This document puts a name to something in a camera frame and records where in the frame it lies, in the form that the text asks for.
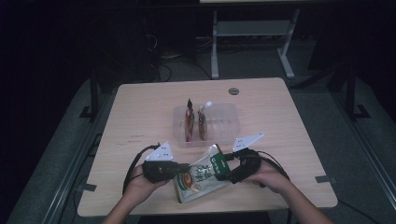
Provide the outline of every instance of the transparent bin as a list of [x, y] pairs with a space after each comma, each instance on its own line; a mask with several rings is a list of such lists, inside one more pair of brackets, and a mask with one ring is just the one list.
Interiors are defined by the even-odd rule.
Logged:
[[205, 110], [207, 124], [207, 140], [202, 141], [198, 131], [198, 109], [203, 104], [195, 104], [195, 120], [192, 133], [192, 142], [186, 142], [184, 132], [186, 105], [174, 108], [173, 134], [179, 147], [209, 147], [213, 144], [232, 145], [239, 134], [239, 118], [236, 107], [231, 103], [217, 103]]

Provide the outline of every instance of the table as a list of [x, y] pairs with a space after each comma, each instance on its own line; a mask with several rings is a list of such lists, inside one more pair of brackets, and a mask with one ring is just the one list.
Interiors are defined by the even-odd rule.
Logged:
[[[237, 88], [239, 94], [231, 95], [230, 88]], [[253, 78], [120, 86], [87, 180], [88, 184], [96, 186], [96, 190], [83, 192], [78, 206], [81, 216], [108, 214], [121, 197], [122, 182], [132, 160], [144, 147], [169, 141], [174, 161], [192, 163], [201, 157], [207, 147], [179, 148], [172, 134], [173, 108], [186, 104], [188, 98], [196, 104], [208, 100], [214, 104], [235, 104], [240, 121], [240, 137], [265, 132], [264, 138], [250, 148], [274, 156], [291, 181], [317, 207], [337, 205], [331, 184], [318, 183], [315, 179], [326, 174], [283, 79]], [[232, 146], [220, 147], [224, 153], [232, 150]], [[232, 161], [230, 165], [236, 167], [238, 161]], [[173, 183], [169, 182], [138, 205], [131, 214], [191, 214], [282, 208], [287, 208], [287, 205], [278, 194], [249, 183], [230, 185], [181, 204], [177, 202]]]

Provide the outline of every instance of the white triangular piece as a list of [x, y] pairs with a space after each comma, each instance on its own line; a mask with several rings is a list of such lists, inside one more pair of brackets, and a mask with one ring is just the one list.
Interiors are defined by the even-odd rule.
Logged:
[[236, 138], [235, 142], [233, 143], [233, 152], [236, 152], [236, 151], [239, 151], [246, 147], [249, 147], [250, 145], [255, 143], [257, 140], [262, 138], [263, 136], [264, 136], [264, 133], [258, 133], [258, 134], [251, 135], [251, 136]]
[[171, 161], [172, 159], [173, 155], [169, 142], [160, 145], [146, 157], [146, 161]]

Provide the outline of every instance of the person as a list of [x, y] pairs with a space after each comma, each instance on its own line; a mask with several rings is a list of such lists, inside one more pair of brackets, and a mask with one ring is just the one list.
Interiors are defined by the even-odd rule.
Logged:
[[[134, 168], [131, 176], [143, 173], [142, 166]], [[144, 202], [151, 193], [164, 186], [168, 181], [152, 184], [142, 175], [132, 180], [119, 202], [110, 211], [103, 223], [125, 223], [131, 211]], [[242, 182], [264, 184], [271, 191], [279, 193], [288, 204], [291, 212], [302, 224], [332, 223], [332, 221], [317, 209], [285, 176], [266, 161], [262, 161], [260, 169]]]

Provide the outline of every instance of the food packet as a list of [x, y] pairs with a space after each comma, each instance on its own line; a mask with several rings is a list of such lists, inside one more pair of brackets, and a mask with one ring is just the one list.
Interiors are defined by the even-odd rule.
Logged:
[[189, 99], [187, 102], [186, 116], [185, 116], [184, 132], [186, 134], [186, 142], [192, 142], [192, 129], [194, 128], [194, 110], [192, 109], [192, 102]]
[[187, 173], [178, 174], [173, 179], [178, 202], [187, 203], [229, 185], [231, 182], [218, 181], [215, 177], [229, 172], [230, 167], [219, 146], [212, 145]]
[[202, 141], [206, 141], [207, 139], [207, 124], [206, 124], [206, 115], [205, 110], [212, 106], [212, 102], [208, 101], [206, 104], [201, 105], [198, 110], [198, 130], [199, 130], [199, 138]]

